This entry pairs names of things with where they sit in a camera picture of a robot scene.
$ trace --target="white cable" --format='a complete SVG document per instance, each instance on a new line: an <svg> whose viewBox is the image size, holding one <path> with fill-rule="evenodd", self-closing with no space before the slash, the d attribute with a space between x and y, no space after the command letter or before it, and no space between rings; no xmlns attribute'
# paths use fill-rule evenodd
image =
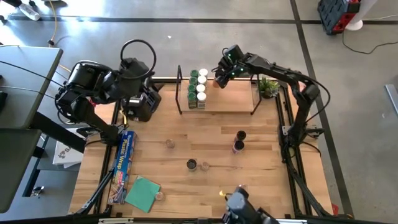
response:
<svg viewBox="0 0 398 224"><path fill-rule="evenodd" d="M387 19L387 18L394 17L394 16L398 16L398 14L390 15L390 16L384 16L384 17L380 17L380 18L363 19L363 20L364 21L369 21L369 20Z"/></svg>

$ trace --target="table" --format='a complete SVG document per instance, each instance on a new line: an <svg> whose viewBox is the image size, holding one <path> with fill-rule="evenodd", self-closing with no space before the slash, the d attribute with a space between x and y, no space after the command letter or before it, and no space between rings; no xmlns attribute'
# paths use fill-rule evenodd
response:
<svg viewBox="0 0 398 224"><path fill-rule="evenodd" d="M9 144L0 144L0 154L4 155L1 159L7 162L0 162L1 178L7 180L2 187L1 193L12 198L15 195L16 188L21 182L25 168L32 155L40 157L42 149L37 148L38 138L33 138L39 132L64 142L67 146L78 149L83 152L85 141L67 131L51 119L37 112L44 93L50 85L50 81L57 69L61 49L42 48L42 47L0 47L0 91L8 94L6 105L0 113L0 139L1 141L10 141ZM22 67L33 71L44 77L34 75L31 72L12 65ZM4 86L26 88L34 91L6 88ZM23 156L14 156L15 154L24 154ZM19 168L10 169L10 164L17 164ZM32 172L32 182L29 181L24 195L30 195L29 189L35 183L38 172L35 169ZM9 207L10 200L1 200L1 207Z"/></svg>
<svg viewBox="0 0 398 224"><path fill-rule="evenodd" d="M194 112L179 115L174 101L175 84L165 85L160 95L162 102L148 123L129 123L129 129L138 135L129 189L135 177L141 175L161 185L165 201L155 202L149 213L128 203L114 205L113 216L121 212L124 217L136 218L220 218L225 211L225 200L218 195L219 191L232 192L239 184L248 186L249 201L255 207L261 206L276 218L294 214L286 167L281 163L275 100L262 100L252 116ZM98 105L96 113L110 123L113 109L114 105ZM245 130L248 136L245 150L235 155L231 147L239 130ZM169 138L175 141L175 149L166 148L164 142ZM316 144L314 140L306 141ZM300 148L307 185L332 213L319 153L305 145ZM116 148L112 150L113 158ZM105 145L101 143L90 144L85 149L70 212L77 211L97 187L104 152ZM208 162L209 171L189 172L185 163L190 158ZM108 189L104 191L101 212L106 205ZM302 194L298 197L304 211Z"/></svg>

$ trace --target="white spice jar lid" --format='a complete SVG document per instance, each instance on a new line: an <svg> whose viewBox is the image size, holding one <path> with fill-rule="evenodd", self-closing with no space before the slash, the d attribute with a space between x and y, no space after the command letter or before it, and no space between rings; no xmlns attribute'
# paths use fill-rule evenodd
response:
<svg viewBox="0 0 398 224"><path fill-rule="evenodd" d="M202 84L197 85L197 92L204 92L206 90L206 87Z"/></svg>
<svg viewBox="0 0 398 224"><path fill-rule="evenodd" d="M204 92L198 93L197 97L198 97L199 101L205 101L206 100L206 93L204 93Z"/></svg>
<svg viewBox="0 0 398 224"><path fill-rule="evenodd" d="M198 83L199 83L199 84L205 84L206 81L207 81L207 78L206 78L205 76L200 75L200 76L198 77Z"/></svg>
<svg viewBox="0 0 398 224"><path fill-rule="evenodd" d="M209 71L205 68L199 70L199 75L207 76L208 73Z"/></svg>

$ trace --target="spice rack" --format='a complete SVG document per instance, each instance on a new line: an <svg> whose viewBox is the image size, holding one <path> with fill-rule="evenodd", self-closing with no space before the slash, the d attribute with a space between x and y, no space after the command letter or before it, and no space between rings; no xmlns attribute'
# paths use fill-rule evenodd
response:
<svg viewBox="0 0 398 224"><path fill-rule="evenodd" d="M261 102L259 75L251 75L250 78L236 78L230 80L224 89L213 87L213 78L208 78L205 109L190 109L188 107L187 97L188 79L189 76L182 76L181 66L178 66L175 102L180 114L183 112L207 112L250 113L253 115Z"/></svg>

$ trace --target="gray desk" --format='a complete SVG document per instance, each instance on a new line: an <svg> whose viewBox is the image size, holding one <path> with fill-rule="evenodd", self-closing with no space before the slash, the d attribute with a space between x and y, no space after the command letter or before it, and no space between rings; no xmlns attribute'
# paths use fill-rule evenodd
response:
<svg viewBox="0 0 398 224"><path fill-rule="evenodd" d="M54 48L7 46L0 47L0 61L20 66L51 80L62 53L61 49ZM0 212L5 212L31 156L42 156L43 150L36 147L41 132L81 152L84 151L85 141L37 112L43 97L47 97L44 93L49 87L49 80L5 63L0 63L0 74L3 76L0 91L8 94L6 105L0 112L0 178L7 180L1 184ZM38 93L2 86L27 88ZM38 164L37 162L30 177L33 181L29 181L24 195L30 194L29 189L35 184L39 174L36 169Z"/></svg>

